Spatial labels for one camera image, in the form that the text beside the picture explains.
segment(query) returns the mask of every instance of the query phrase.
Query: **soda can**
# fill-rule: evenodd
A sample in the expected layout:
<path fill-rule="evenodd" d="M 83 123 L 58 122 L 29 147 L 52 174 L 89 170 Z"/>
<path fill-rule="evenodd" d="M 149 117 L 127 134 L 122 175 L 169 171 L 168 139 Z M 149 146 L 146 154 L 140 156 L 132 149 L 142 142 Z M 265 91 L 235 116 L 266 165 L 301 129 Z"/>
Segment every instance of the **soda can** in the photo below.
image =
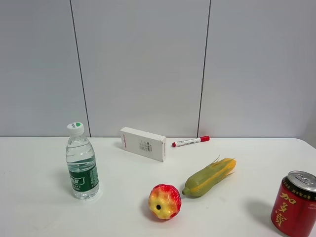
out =
<path fill-rule="evenodd" d="M 308 237 L 316 222 L 316 177 L 291 171 L 282 179 L 272 223 L 290 237 Z"/>

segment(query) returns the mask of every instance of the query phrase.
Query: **white box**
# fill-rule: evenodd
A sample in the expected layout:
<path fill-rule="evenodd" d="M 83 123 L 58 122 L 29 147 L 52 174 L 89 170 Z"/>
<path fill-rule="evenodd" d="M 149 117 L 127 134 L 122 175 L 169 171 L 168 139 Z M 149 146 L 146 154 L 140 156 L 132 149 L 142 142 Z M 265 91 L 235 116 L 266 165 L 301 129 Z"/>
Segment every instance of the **white box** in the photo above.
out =
<path fill-rule="evenodd" d="M 166 160 L 166 137 L 129 127 L 120 130 L 120 137 L 124 150 L 161 162 Z"/>

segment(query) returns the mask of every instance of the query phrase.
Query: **plastic bottle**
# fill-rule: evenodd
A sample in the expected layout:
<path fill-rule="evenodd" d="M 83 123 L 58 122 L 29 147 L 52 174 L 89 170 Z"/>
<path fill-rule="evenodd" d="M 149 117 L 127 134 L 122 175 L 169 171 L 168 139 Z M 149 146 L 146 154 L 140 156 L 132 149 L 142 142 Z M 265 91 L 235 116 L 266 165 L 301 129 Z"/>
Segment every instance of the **plastic bottle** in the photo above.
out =
<path fill-rule="evenodd" d="M 66 161 L 74 194 L 78 199 L 88 199 L 99 190 L 94 150 L 84 134 L 81 122 L 70 123 L 67 130 L 70 138 L 66 148 Z"/>

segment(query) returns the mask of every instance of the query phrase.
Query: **red marker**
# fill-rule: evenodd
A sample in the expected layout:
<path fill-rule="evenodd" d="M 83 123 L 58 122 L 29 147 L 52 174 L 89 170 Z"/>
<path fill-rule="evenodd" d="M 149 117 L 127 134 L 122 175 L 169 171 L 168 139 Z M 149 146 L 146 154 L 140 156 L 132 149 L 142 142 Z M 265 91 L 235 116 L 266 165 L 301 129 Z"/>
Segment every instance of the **red marker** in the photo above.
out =
<path fill-rule="evenodd" d="M 172 146 L 173 147 L 181 147 L 181 146 L 188 145 L 188 144 L 193 144 L 193 143 L 197 143 L 197 142 L 206 142 L 206 141 L 209 141 L 209 136 L 192 138 L 192 139 L 180 141 L 180 142 L 174 142 L 174 143 L 172 143 Z"/>

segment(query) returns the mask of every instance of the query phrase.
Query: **white table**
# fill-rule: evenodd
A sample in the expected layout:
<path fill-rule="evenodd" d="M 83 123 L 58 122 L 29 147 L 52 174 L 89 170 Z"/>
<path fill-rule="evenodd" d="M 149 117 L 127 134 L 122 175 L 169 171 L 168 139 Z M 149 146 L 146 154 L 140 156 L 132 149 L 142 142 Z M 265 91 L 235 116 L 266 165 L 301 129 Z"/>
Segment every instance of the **white table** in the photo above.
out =
<path fill-rule="evenodd" d="M 0 235 L 4 237 L 278 237 L 270 213 L 282 177 L 316 173 L 316 149 L 298 139 L 211 139 L 172 148 L 162 163 L 120 148 L 119 138 L 91 138 L 100 192 L 72 196 L 67 138 L 0 138 Z M 235 174 L 200 198 L 183 197 L 162 222 L 148 210 L 151 189 L 187 178 L 219 155 L 236 158 Z M 316 236 L 316 227 L 311 233 Z"/>

